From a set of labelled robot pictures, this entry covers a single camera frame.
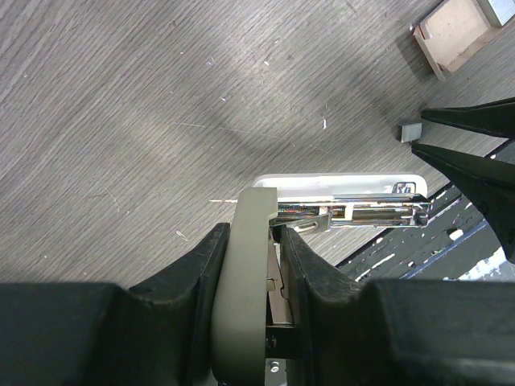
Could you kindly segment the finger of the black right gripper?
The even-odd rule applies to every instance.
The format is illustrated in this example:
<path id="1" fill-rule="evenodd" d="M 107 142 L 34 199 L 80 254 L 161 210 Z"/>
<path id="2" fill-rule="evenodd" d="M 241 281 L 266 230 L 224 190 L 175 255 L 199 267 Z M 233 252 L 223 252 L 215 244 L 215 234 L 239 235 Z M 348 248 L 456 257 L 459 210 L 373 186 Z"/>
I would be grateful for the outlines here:
<path id="1" fill-rule="evenodd" d="M 411 146 L 411 152 L 445 175 L 473 203 L 513 263 L 514 165 L 419 143 Z"/>
<path id="2" fill-rule="evenodd" d="M 483 105 L 424 109 L 423 120 L 496 138 L 514 139 L 513 97 Z"/>

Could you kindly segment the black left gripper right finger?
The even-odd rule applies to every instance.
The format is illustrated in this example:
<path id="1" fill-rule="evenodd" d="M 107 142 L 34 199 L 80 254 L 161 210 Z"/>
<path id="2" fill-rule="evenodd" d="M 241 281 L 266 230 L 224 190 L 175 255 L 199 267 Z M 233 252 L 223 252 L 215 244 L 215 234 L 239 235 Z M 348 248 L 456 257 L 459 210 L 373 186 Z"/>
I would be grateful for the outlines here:
<path id="1" fill-rule="evenodd" d="M 383 278 L 360 285 L 280 231 L 295 326 L 290 385 L 511 385 L 514 286 Z"/>

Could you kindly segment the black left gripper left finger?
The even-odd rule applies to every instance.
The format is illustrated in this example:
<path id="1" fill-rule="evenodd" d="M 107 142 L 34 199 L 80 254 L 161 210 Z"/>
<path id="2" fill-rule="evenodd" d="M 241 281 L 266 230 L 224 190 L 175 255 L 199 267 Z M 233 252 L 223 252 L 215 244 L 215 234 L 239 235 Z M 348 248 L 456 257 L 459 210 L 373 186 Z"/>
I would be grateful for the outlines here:
<path id="1" fill-rule="evenodd" d="M 214 385 L 209 331 L 230 227 L 145 281 L 1 286 L 4 385 Z"/>

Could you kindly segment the silver staple strips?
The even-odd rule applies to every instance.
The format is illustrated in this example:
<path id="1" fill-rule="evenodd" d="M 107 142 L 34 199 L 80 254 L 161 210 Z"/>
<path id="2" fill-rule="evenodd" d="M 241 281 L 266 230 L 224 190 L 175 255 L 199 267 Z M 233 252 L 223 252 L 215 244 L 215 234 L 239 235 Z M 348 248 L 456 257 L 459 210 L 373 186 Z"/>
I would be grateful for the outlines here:
<path id="1" fill-rule="evenodd" d="M 422 137 L 422 122 L 411 122 L 400 125 L 401 142 L 414 142 Z"/>

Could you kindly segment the red white staple box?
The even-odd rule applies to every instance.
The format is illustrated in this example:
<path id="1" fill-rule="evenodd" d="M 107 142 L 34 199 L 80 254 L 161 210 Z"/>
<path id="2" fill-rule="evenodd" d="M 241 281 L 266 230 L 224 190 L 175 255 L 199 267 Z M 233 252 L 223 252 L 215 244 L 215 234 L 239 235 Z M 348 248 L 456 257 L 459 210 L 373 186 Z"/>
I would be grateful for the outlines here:
<path id="1" fill-rule="evenodd" d="M 513 0 L 447 0 L 413 29 L 436 78 L 445 81 L 514 20 Z"/>

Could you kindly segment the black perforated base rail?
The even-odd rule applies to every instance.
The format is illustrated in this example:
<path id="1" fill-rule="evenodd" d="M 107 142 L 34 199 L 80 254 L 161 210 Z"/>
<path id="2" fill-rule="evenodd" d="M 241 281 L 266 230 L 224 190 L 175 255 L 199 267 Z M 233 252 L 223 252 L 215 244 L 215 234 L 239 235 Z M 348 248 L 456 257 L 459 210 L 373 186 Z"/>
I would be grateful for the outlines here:
<path id="1" fill-rule="evenodd" d="M 379 277 L 514 280 L 514 267 L 493 230 L 454 187 L 434 197 L 425 228 L 384 231 L 337 268 L 361 283 Z"/>

